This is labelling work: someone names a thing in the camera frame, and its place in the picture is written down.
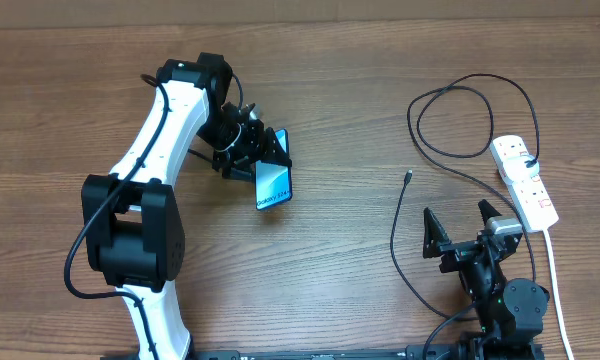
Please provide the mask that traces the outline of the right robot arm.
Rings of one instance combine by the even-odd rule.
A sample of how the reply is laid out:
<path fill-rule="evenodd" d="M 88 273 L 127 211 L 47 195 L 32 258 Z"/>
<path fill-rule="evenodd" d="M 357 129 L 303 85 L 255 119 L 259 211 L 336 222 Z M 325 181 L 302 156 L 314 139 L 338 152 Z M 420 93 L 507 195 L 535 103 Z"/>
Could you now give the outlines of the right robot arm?
<path fill-rule="evenodd" d="M 501 215 L 488 201 L 478 203 L 484 229 L 472 241 L 454 243 L 434 212 L 426 208 L 423 256 L 439 258 L 442 273 L 456 273 L 471 303 L 441 323 L 421 349 L 423 359 L 542 359 L 534 338 L 542 333 L 549 291 L 526 278 L 509 280 L 500 262 L 513 255 L 524 227 Z M 433 340 L 451 322 L 475 311 L 481 330 L 465 332 L 453 344 Z"/>

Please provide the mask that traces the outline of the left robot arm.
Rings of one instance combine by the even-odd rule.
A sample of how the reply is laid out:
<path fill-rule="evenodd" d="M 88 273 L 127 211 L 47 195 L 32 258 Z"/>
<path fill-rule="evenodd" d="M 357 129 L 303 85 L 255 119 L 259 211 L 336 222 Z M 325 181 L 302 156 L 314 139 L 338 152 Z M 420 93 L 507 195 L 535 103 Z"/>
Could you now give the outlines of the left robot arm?
<path fill-rule="evenodd" d="M 225 179 L 254 184 L 256 208 L 293 197 L 286 129 L 265 127 L 255 104 L 227 100 L 238 80 L 219 54 L 194 62 L 169 59 L 143 80 L 155 90 L 152 108 L 135 141 L 106 175 L 90 175 L 81 190 L 84 226 L 67 255 L 67 289 L 77 250 L 86 246 L 90 267 L 120 297 L 139 340 L 136 359 L 194 359 L 193 336 L 181 315 L 175 279 L 185 255 L 185 231 L 175 185 L 192 143 L 213 149 L 209 162 Z"/>

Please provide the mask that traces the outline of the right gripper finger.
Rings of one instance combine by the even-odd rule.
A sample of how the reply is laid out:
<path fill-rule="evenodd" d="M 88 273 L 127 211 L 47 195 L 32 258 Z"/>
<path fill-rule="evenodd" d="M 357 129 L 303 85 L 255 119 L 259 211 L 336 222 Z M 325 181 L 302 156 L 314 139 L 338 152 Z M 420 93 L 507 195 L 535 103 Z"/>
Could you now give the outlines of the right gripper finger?
<path fill-rule="evenodd" d="M 423 210 L 424 240 L 423 257 L 440 257 L 451 249 L 452 242 L 444 227 L 430 208 Z"/>
<path fill-rule="evenodd" d="M 502 216 L 502 214 L 497 211 L 486 199 L 482 199 L 478 202 L 478 208 L 484 225 L 486 225 L 490 219 L 499 218 Z"/>

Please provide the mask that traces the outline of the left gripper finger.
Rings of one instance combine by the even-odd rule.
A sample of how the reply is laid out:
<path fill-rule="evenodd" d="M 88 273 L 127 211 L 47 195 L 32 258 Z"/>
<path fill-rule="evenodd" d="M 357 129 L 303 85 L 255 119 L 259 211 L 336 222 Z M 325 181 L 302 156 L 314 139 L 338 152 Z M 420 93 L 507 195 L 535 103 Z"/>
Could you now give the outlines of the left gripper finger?
<path fill-rule="evenodd" d="M 254 182 L 255 168 L 253 164 L 226 165 L 222 168 L 222 177 L 229 180 Z"/>
<path fill-rule="evenodd" d="M 265 141 L 261 147 L 261 153 L 258 156 L 258 160 L 263 163 L 291 168 L 292 160 L 288 153 L 282 148 L 275 131 L 269 127 L 265 130 L 264 134 Z"/>

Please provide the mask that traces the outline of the blue screen Galaxy smartphone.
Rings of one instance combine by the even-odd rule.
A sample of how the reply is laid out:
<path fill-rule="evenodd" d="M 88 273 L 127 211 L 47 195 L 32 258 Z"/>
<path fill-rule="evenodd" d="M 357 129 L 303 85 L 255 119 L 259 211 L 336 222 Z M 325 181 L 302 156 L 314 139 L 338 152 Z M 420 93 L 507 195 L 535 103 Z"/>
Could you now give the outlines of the blue screen Galaxy smartphone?
<path fill-rule="evenodd" d="M 289 155 L 287 130 L 280 129 L 275 134 Z M 255 163 L 255 194 L 256 209 L 260 211 L 289 201 L 293 195 L 291 168 L 258 160 Z"/>

